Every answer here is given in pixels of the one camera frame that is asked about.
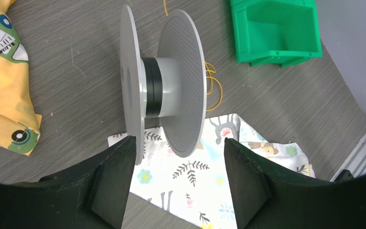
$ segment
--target yellow fabric with cartoon print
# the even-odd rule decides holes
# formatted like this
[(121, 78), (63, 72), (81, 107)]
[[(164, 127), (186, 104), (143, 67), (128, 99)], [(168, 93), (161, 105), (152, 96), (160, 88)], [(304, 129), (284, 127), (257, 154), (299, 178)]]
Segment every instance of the yellow fabric with cartoon print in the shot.
[(0, 146), (29, 155), (40, 137), (41, 115), (29, 95), (29, 57), (10, 19), (14, 0), (0, 0)]

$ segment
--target yellow wire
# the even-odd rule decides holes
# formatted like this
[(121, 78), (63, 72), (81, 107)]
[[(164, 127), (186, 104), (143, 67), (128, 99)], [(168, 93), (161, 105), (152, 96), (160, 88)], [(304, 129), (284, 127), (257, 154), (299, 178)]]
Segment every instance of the yellow wire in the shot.
[(166, 8), (166, 0), (163, 0), (163, 8), (165, 9), (166, 16), (168, 16), (168, 8)]
[[(168, 8), (166, 7), (166, 0), (163, 0), (163, 8), (165, 9), (166, 16), (168, 16), (169, 14), (168, 14)], [(211, 75), (211, 73), (217, 73), (217, 70), (215, 69), (215, 67), (212, 64), (208, 63), (208, 62), (205, 62), (205, 67), (207, 68), (207, 70), (205, 70), (205, 71), (208, 72), (207, 79), (210, 79), (210, 82), (211, 82), (211, 89), (210, 89), (209, 92), (207, 92), (207, 95), (212, 94), (213, 91), (214, 91), (214, 83), (213, 83), (214, 80), (218, 83), (218, 85), (220, 86), (220, 89), (221, 89), (221, 96), (220, 96), (220, 100), (218, 101), (217, 105), (215, 105), (213, 108), (211, 108), (209, 110), (206, 110), (206, 111), (213, 111), (222, 102), (222, 98), (223, 98), (223, 95), (224, 95), (223, 94), (223, 88), (222, 88), (221, 83), (217, 79), (215, 79), (214, 77), (212, 77), (212, 75)]]
[(218, 83), (218, 85), (220, 85), (220, 89), (221, 89), (221, 96), (220, 96), (220, 100), (218, 101), (218, 103), (217, 103), (217, 105), (215, 105), (213, 108), (211, 108), (211, 109), (209, 109), (209, 110), (206, 110), (206, 111), (213, 111), (213, 110), (215, 110), (220, 104), (221, 104), (221, 102), (222, 102), (222, 97), (223, 97), (223, 89), (222, 89), (222, 85), (221, 85), (221, 83), (217, 80), (217, 79), (215, 79), (214, 77), (212, 77), (212, 76), (207, 76), (207, 78), (208, 79), (210, 79), (211, 81), (212, 80), (215, 80), (217, 83)]

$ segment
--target green storage box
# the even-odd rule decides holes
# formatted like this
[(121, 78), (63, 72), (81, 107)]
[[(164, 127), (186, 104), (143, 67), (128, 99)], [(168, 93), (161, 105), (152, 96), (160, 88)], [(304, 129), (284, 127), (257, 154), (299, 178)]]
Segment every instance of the green storage box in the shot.
[(236, 59), (296, 65), (322, 57), (314, 0), (231, 0)]

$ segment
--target spool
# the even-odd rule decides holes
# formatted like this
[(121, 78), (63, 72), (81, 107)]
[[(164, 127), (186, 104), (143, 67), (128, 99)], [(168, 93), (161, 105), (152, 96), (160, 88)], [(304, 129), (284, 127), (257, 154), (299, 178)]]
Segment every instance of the spool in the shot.
[(156, 58), (142, 58), (132, 11), (121, 12), (120, 64), (127, 134), (137, 139), (143, 158), (145, 118), (158, 117), (171, 149), (188, 157), (203, 131), (206, 77), (203, 48), (190, 16), (171, 12), (163, 27)]

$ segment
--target white cloth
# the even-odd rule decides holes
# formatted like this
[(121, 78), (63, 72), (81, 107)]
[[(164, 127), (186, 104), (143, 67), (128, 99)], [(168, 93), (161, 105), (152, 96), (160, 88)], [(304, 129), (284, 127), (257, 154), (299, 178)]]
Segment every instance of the white cloth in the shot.
[[(126, 136), (110, 136), (108, 143), (111, 146)], [(201, 143), (187, 158), (173, 153), (161, 127), (146, 130), (144, 159), (135, 166), (130, 191), (201, 228), (237, 228), (224, 161), (226, 137), (314, 177), (308, 158), (296, 143), (268, 143), (237, 114), (229, 114), (205, 120)]]

